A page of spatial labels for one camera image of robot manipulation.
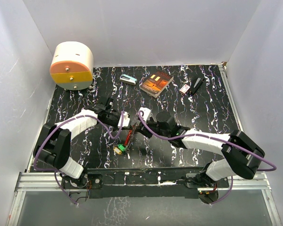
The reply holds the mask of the green tagged key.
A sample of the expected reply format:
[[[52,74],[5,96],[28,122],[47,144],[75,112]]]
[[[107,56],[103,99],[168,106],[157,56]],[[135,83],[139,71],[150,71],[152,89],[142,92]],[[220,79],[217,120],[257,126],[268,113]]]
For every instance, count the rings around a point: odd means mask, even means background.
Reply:
[[[125,152],[126,147],[124,145],[118,145],[117,146],[119,150],[121,150],[122,152]]]

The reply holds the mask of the metal wire keyring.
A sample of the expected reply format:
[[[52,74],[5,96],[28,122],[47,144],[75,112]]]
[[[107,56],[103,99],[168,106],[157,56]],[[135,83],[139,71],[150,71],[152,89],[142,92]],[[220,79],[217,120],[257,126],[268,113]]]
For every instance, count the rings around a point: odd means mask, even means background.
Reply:
[[[131,146],[132,146],[132,142],[129,141],[128,144],[127,144],[127,146],[125,147],[125,153],[126,153],[128,159],[130,159],[130,152],[131,152],[131,149],[130,149],[130,148],[131,148]]]

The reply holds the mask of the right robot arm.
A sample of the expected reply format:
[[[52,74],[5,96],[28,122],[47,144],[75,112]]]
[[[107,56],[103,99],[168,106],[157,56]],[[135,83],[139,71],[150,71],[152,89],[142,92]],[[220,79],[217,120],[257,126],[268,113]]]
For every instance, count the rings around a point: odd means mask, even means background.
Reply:
[[[253,179],[265,152],[243,131],[230,134],[213,134],[196,131],[178,125],[169,112],[160,112],[154,121],[150,110],[138,111],[141,131],[147,136],[156,136],[184,149],[200,149],[219,154],[223,159],[208,163],[200,174],[203,185],[213,186],[218,180],[238,175]]]

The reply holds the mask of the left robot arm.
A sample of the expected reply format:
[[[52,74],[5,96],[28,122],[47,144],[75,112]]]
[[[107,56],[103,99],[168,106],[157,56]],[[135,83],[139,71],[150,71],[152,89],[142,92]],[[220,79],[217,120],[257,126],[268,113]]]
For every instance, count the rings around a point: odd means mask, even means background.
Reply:
[[[33,151],[34,169],[56,170],[69,176],[76,187],[86,186],[88,176],[83,173],[83,166],[70,156],[70,146],[76,136],[98,124],[106,129],[111,139],[116,139],[122,129],[130,129],[130,116],[114,110],[113,99],[108,97],[85,107],[68,120],[44,124]]]

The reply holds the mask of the red keyring opener tool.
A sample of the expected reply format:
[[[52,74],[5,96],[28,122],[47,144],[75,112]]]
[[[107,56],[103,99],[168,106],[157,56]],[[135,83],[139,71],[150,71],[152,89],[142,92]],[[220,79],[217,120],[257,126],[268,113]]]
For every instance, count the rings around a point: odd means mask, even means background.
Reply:
[[[124,146],[125,146],[125,147],[127,147],[128,144],[130,143],[130,140],[131,140],[133,134],[134,134],[134,131],[133,131],[133,130],[130,130],[130,131],[128,132],[128,135],[127,135],[126,140],[125,140],[125,143],[124,143]]]

